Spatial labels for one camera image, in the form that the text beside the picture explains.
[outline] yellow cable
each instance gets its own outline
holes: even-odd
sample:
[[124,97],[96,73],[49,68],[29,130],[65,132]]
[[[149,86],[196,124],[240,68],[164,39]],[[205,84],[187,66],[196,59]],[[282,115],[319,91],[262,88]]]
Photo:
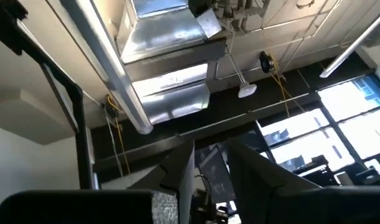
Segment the yellow cable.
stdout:
[[123,157],[125,158],[126,168],[128,169],[128,174],[130,174],[128,159],[126,158],[126,152],[125,152],[125,150],[123,148],[121,128],[120,128],[120,124],[118,123],[118,118],[115,118],[115,123],[116,123],[116,128],[118,130],[118,137],[120,138],[120,143],[121,143],[121,148],[122,148],[122,152],[123,152]]
[[[270,76],[276,81],[276,83],[280,86],[280,83],[278,82],[278,80],[276,79],[276,77],[274,77],[274,75],[269,72]],[[291,94],[288,93],[288,91],[283,87],[283,90],[284,92],[287,94],[287,96],[289,96],[290,98],[293,98]],[[302,110],[302,112],[305,112],[305,110],[301,107],[301,105],[299,105],[299,103],[296,101],[296,100],[292,100],[295,102],[295,104],[297,104],[297,106]]]
[[288,110],[287,99],[285,98],[285,95],[284,95],[284,87],[283,87],[283,85],[282,85],[282,81],[281,81],[281,78],[279,77],[278,73],[277,73],[277,79],[278,79],[278,84],[280,85],[280,89],[281,89],[281,91],[282,91],[283,100],[284,100],[284,106],[285,106],[285,111],[287,112],[287,117],[290,118],[290,111]]
[[[265,36],[265,32],[264,32],[264,29],[262,29],[262,35],[264,36],[264,40],[265,40],[265,43],[266,43],[266,50],[269,49],[269,46],[268,46],[268,41],[267,41],[267,38]],[[272,54],[269,54],[273,60],[273,73],[277,75],[277,79],[274,77],[274,75],[270,72],[269,74],[272,76],[272,78],[276,81],[276,83],[279,85],[281,91],[282,91],[282,95],[283,95],[283,99],[284,99],[284,105],[285,105],[285,111],[287,112],[287,116],[288,118],[290,118],[290,112],[289,112],[289,109],[288,109],[288,106],[287,106],[287,101],[286,101],[286,98],[285,98],[285,94],[286,93],[290,98],[293,98],[289,93],[288,91],[285,89],[285,87],[282,85],[282,81],[280,79],[280,75],[279,75],[279,70],[280,70],[280,67],[275,59],[275,57],[272,55]],[[298,104],[298,102],[296,100],[293,99],[293,101],[297,104],[297,106],[303,111],[305,112],[305,110],[301,107],[301,105]]]
[[116,110],[118,110],[120,113],[122,113],[122,110],[119,109],[117,106],[115,106],[115,104],[112,102],[110,95],[107,95],[107,101],[108,101],[108,103],[109,103],[112,107],[114,107]]

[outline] ceiling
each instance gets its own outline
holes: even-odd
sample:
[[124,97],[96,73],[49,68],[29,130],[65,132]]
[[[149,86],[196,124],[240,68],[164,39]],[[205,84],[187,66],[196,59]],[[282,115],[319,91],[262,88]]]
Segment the ceiling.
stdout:
[[[258,29],[301,17],[304,19],[266,29],[264,33],[258,31],[235,37],[231,47],[232,54],[249,82],[266,77],[258,69],[257,58],[261,50],[266,49],[271,53],[279,62],[281,69],[299,68],[338,55],[380,13],[380,0],[343,0],[319,29],[316,36],[305,39],[293,60],[287,65],[301,41],[291,44],[286,44],[286,42],[313,34],[336,2],[336,0],[315,0],[311,7],[298,9],[297,1],[300,0],[270,1],[265,17],[260,18],[258,15],[250,17],[246,29]],[[59,0],[20,0],[20,2],[29,11],[28,19],[24,20],[24,23],[40,44],[84,91],[95,100],[102,101],[108,93],[107,89],[56,16],[55,12],[60,13],[59,10],[56,7],[53,9],[50,7],[50,5],[57,5]],[[255,2],[262,5],[262,0],[255,0]],[[120,20],[122,0],[95,0],[95,3],[107,24],[110,35],[116,35],[115,21]],[[233,74],[235,71],[229,59],[227,57],[220,59],[216,77],[209,77],[207,81],[210,91],[221,91],[238,86],[239,79]],[[58,116],[68,127],[60,106],[38,64],[28,55],[15,55],[0,43],[0,92],[15,90],[27,91],[47,105],[50,110],[56,111],[59,115],[54,116]],[[87,125],[93,128],[105,124],[103,110],[87,97],[85,97],[84,103]]]

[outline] ductwork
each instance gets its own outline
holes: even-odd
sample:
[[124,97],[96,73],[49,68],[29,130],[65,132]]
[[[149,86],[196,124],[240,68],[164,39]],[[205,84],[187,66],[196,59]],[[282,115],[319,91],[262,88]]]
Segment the ductwork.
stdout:
[[93,0],[60,1],[139,133],[208,106],[209,64],[226,42],[207,40],[221,31],[212,9],[195,18],[185,0],[127,0],[113,43]]
[[104,73],[99,74],[134,127],[141,134],[153,130],[142,104],[125,71],[118,52],[92,0],[60,0],[80,32],[77,41],[97,59]]
[[195,18],[187,0],[125,0],[116,43],[130,63],[201,44],[219,31],[212,9]]

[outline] light fixture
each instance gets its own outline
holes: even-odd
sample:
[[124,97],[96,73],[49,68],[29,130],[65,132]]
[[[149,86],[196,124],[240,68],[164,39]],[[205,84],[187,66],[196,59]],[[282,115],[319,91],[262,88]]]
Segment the light fixture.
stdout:
[[342,53],[340,54],[320,75],[320,78],[329,77],[357,47],[380,25],[380,16]]
[[250,83],[247,82],[247,80],[245,80],[244,76],[241,73],[241,70],[235,64],[234,58],[233,58],[231,53],[229,53],[229,58],[230,58],[230,62],[232,62],[232,65],[234,67],[235,72],[237,73],[237,75],[239,76],[240,81],[241,81],[240,90],[239,90],[239,93],[237,94],[237,96],[239,98],[244,98],[244,97],[247,97],[247,96],[254,94],[255,91],[257,90],[257,85],[255,85],[255,84],[250,85]]

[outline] white wall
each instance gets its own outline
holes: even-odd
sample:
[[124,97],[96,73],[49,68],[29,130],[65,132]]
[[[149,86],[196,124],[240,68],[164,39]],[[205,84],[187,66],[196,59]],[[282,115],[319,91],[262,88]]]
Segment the white wall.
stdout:
[[376,68],[376,75],[380,79],[380,45],[374,47],[359,47],[356,52],[371,68]]
[[0,203],[25,190],[78,188],[74,138],[41,146],[0,129]]
[[356,52],[371,68],[380,67],[380,45],[374,47],[359,47]]

